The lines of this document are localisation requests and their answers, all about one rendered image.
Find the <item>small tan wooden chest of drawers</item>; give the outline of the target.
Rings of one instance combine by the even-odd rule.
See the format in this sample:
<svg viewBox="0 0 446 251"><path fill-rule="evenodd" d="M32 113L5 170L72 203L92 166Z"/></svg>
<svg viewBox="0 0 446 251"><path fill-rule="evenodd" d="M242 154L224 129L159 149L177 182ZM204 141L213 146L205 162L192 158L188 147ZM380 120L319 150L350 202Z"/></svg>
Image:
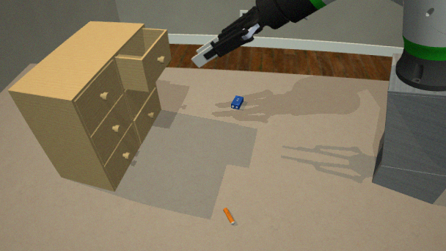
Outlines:
<svg viewBox="0 0 446 251"><path fill-rule="evenodd" d="M115 56L142 29L144 23L90 21L8 89L23 118L59 173L79 183L115 192L141 144L132 118ZM88 133L74 102L91 81L113 61L122 92L99 123ZM124 95L139 147L116 188L91 136L121 95Z"/></svg>

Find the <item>brown wooden drawer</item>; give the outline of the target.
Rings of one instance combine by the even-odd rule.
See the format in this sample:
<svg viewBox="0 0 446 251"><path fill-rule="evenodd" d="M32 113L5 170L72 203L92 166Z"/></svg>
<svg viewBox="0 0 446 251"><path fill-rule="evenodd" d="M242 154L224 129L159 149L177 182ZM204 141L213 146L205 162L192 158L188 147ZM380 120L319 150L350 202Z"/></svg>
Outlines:
<svg viewBox="0 0 446 251"><path fill-rule="evenodd" d="M155 85L153 85L151 90L154 88L154 86ZM125 90L125 96L128 101L128 105L129 105L129 109L131 111L132 118L134 118L135 114L138 112L139 108L144 103L145 99L150 94L151 90L149 92Z"/></svg>
<svg viewBox="0 0 446 251"><path fill-rule="evenodd" d="M154 90L151 92L150 96L145 101L144 105L134 118L134 125L140 143L143 142L160 110L161 109L158 101L157 91L154 88Z"/></svg>
<svg viewBox="0 0 446 251"><path fill-rule="evenodd" d="M151 90L171 59L166 31L146 28L115 56L123 88L143 92Z"/></svg>
<svg viewBox="0 0 446 251"><path fill-rule="evenodd" d="M103 164L130 122L131 117L122 94L90 137Z"/></svg>
<svg viewBox="0 0 446 251"><path fill-rule="evenodd" d="M74 100L89 134L122 92L116 67L110 63Z"/></svg>
<svg viewBox="0 0 446 251"><path fill-rule="evenodd" d="M123 173L139 147L133 124L130 124L122 139L104 165L111 182L116 188ZM128 153L126 153L128 152Z"/></svg>

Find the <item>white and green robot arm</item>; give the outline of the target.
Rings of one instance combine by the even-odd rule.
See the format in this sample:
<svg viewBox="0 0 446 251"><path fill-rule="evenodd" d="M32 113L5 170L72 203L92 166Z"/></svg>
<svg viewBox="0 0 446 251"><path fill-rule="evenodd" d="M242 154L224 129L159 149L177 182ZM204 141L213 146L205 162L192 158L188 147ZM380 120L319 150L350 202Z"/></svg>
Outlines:
<svg viewBox="0 0 446 251"><path fill-rule="evenodd" d="M274 0L291 22L336 0ZM403 41L396 75L411 87L446 91L446 0L391 0L403 7Z"/></svg>

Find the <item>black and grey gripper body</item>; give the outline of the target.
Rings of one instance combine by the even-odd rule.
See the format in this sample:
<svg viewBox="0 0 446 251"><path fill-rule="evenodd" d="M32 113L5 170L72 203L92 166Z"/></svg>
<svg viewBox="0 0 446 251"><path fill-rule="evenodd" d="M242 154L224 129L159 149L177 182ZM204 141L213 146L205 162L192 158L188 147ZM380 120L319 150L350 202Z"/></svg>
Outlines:
<svg viewBox="0 0 446 251"><path fill-rule="evenodd" d="M256 7L254 18L245 23L242 29L249 29L258 23L260 27L255 32L259 32L264 26L278 29L289 22L278 10L274 0L256 0Z"/></svg>

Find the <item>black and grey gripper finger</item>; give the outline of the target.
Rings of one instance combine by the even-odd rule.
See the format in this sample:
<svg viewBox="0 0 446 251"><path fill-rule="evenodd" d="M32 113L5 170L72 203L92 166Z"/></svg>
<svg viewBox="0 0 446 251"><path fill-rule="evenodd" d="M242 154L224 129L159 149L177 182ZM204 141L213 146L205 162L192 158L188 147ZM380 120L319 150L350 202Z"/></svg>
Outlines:
<svg viewBox="0 0 446 251"><path fill-rule="evenodd" d="M260 27L258 23L250 29L242 29L241 26L253 18L254 16L252 14L248 15L245 20L237 25L236 29L231 31L231 33L227 34L216 43L212 41L210 46L198 53L196 56L192 57L191 60L197 67L200 68L215 57L222 57L243 44L252 42L254 40L253 35L261 32L263 29L261 29L259 32L255 32L257 28Z"/></svg>
<svg viewBox="0 0 446 251"><path fill-rule="evenodd" d="M233 23L231 23L228 27L226 27L225 29L222 30L222 33L218 35L218 37L216 36L214 39L210 40L208 43L206 43L205 45L203 45L202 47L197 49L197 53L200 53L201 51L203 51L204 49L206 49L208 46L210 46L211 41L214 41L215 43L217 41L219 41L220 39L222 39L224 36L226 36L227 34L231 33L231 31L233 31L234 29L236 29L237 25L242 22L243 20L246 19L246 16L248 16L249 14L255 14L255 10L256 10L256 6L254 6L251 10L249 10L247 13L245 13L244 15L242 15L239 19L237 19L236 21L234 21Z"/></svg>

